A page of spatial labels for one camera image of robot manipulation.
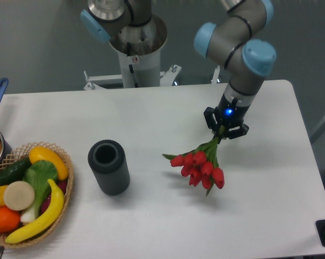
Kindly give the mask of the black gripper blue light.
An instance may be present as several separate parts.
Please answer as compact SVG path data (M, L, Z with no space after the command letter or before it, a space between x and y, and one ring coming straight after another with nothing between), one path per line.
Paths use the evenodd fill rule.
M207 107L204 117L207 127L212 130L214 135L218 135L221 126L228 128L222 135L223 139L236 139L247 134L249 127L243 124L244 117L249 106L238 106L238 99L228 101L222 96L216 108Z

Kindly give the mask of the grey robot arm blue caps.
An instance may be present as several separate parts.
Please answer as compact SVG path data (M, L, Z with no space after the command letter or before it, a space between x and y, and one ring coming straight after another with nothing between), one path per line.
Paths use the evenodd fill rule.
M276 51L254 35L271 20L270 1L223 1L228 19L205 23L193 46L203 57L231 73L216 108L204 112L217 139L248 132L243 119L263 81L271 73ZM88 1L80 14L87 31L116 50L125 88L160 86L160 51L167 40L165 23L152 13L150 1Z

